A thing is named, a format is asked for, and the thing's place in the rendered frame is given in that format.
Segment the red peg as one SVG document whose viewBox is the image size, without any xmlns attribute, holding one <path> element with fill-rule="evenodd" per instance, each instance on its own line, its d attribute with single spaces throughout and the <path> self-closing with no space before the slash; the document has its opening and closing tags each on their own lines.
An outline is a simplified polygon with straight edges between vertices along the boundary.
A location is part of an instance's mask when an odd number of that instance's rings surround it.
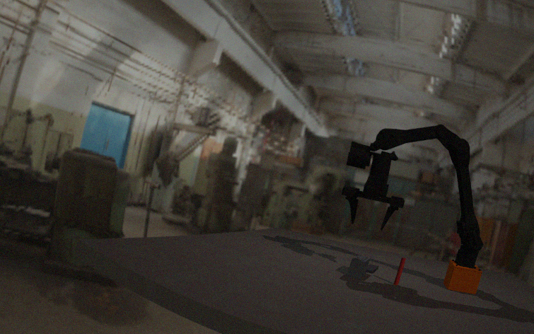
<svg viewBox="0 0 534 334">
<path fill-rule="evenodd" d="M 396 275 L 396 278 L 395 278 L 395 281 L 394 281 L 394 285 L 398 285 L 399 284 L 399 281 L 400 281 L 400 276 L 402 274 L 402 271 L 403 271 L 403 268 L 404 268 L 404 265 L 405 265 L 405 260 L 406 258 L 402 258 L 401 259 L 401 262 L 400 262 L 400 266 L 397 270 L 397 275 Z"/>
</svg>

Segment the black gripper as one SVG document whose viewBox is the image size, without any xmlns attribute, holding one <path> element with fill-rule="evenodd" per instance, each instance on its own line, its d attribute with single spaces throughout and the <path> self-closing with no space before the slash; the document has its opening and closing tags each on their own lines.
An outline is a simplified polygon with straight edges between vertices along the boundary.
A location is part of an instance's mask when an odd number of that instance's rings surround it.
<svg viewBox="0 0 534 334">
<path fill-rule="evenodd" d="M 380 183 L 381 180 L 382 181 L 384 180 L 383 181 L 384 184 L 387 184 L 387 182 L 388 182 L 388 174 L 385 174 L 385 173 L 370 171 L 369 176 L 371 176 L 371 178 L 373 178 L 373 181 L 377 182 L 377 183 Z M 351 218 L 352 218 L 352 222 L 351 223 L 353 224 L 354 220 L 355 220 L 356 208 L 357 208 L 357 204 L 358 204 L 357 197 L 363 197 L 363 192 L 360 191 L 360 188 L 353 188 L 353 187 L 345 186 L 343 188 L 342 195 L 346 195 L 347 197 L 345 197 L 345 199 L 347 199 L 349 201 L 349 204 L 350 204 L 350 207 L 351 207 Z M 382 231 L 383 227 L 388 222 L 388 219 L 390 218 L 392 213 L 395 210 L 398 210 L 398 207 L 403 208 L 405 201 L 401 197 L 394 197 L 394 196 L 392 196 L 391 198 L 382 196 L 381 198 L 379 198 L 379 200 L 376 200 L 376 201 L 386 202 L 386 203 L 390 204 L 390 206 L 388 207 L 388 210 L 387 210 L 387 212 L 385 214 L 385 218 L 383 220 L 383 223 L 381 225 L 381 231 Z"/>
</svg>

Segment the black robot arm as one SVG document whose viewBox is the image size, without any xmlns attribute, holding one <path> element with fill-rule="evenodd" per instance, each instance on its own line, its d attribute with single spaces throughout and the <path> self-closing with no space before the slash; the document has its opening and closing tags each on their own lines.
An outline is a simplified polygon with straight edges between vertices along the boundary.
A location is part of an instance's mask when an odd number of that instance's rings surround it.
<svg viewBox="0 0 534 334">
<path fill-rule="evenodd" d="M 457 234 L 461 238 L 461 247 L 454 262 L 461 267 L 475 269 L 477 255 L 483 247 L 483 242 L 480 238 L 480 228 L 473 209 L 469 172 L 470 146 L 465 139 L 459 138 L 458 135 L 443 125 L 408 130 L 385 128 L 378 133 L 375 142 L 371 143 L 370 146 L 352 142 L 347 165 L 365 169 L 366 166 L 370 166 L 371 155 L 373 155 L 371 171 L 389 174 L 391 160 L 398 160 L 395 151 L 391 154 L 384 151 L 378 154 L 372 151 L 388 150 L 408 142 L 435 138 L 449 151 L 458 178 L 461 217 L 456 224 Z M 386 197 L 389 185 L 384 184 L 383 181 L 374 182 L 373 178 L 369 176 L 364 186 L 363 197 L 374 200 L 379 200 L 382 196 Z"/>
</svg>

